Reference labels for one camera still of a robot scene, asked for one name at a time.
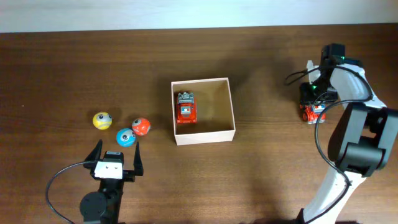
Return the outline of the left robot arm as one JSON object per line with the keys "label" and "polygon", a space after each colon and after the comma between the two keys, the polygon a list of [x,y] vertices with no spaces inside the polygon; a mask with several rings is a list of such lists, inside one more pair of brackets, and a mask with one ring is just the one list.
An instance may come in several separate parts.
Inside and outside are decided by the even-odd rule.
{"label": "left robot arm", "polygon": [[134,151],[133,170],[124,168],[122,152],[107,151],[100,157],[102,145],[103,142],[98,141],[83,165],[92,178],[99,181],[99,189],[86,194],[80,202],[84,223],[118,223],[124,184],[144,175],[138,144]]}

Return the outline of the red toy truck yellow ladder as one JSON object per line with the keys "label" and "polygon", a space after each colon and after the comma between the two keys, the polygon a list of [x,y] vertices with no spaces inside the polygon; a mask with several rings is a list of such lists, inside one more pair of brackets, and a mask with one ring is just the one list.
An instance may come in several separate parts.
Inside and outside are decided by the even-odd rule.
{"label": "red toy truck yellow ladder", "polygon": [[320,113],[325,109],[325,105],[300,105],[300,109],[302,110],[302,119],[306,121],[308,124],[315,124],[317,120],[320,120],[320,123],[325,121],[325,115],[319,118]]}

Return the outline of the red toy fire truck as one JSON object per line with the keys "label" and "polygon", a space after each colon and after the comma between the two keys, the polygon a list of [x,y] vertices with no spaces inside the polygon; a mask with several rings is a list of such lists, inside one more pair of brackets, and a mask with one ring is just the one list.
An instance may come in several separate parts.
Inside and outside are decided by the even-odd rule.
{"label": "red toy fire truck", "polygon": [[195,95],[192,92],[178,93],[176,112],[177,124],[197,123],[197,101]]}

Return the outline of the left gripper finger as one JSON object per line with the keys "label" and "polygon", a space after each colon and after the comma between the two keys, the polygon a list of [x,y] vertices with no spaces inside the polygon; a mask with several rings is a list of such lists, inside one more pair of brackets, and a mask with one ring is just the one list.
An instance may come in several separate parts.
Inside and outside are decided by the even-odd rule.
{"label": "left gripper finger", "polygon": [[94,149],[87,155],[87,157],[84,160],[83,167],[86,169],[94,169],[96,166],[96,163],[100,159],[101,155],[101,150],[102,150],[102,145],[103,141],[100,139]]}
{"label": "left gripper finger", "polygon": [[143,168],[142,159],[141,159],[139,142],[136,143],[133,166],[134,166],[134,175],[135,176],[143,176],[144,175],[144,168]]}

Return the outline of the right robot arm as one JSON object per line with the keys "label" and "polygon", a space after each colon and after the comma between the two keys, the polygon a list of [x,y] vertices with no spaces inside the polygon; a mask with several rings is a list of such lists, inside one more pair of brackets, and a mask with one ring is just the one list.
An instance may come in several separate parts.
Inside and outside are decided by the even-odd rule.
{"label": "right robot arm", "polygon": [[[314,124],[315,145],[329,168],[313,200],[300,210],[296,223],[336,223],[353,192],[383,169],[397,136],[397,110],[388,108],[368,83],[363,64],[345,55],[345,46],[322,48],[319,65],[308,61],[299,86],[303,120]],[[322,151],[319,127],[336,106],[344,112]]]}

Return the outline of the white cardboard box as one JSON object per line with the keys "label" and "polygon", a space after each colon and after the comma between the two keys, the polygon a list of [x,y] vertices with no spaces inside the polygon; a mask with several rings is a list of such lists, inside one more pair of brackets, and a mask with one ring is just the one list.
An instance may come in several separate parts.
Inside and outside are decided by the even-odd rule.
{"label": "white cardboard box", "polygon": [[[177,123],[177,95],[193,93],[197,121]],[[171,83],[174,138],[178,146],[232,141],[236,132],[228,78],[186,80]]]}

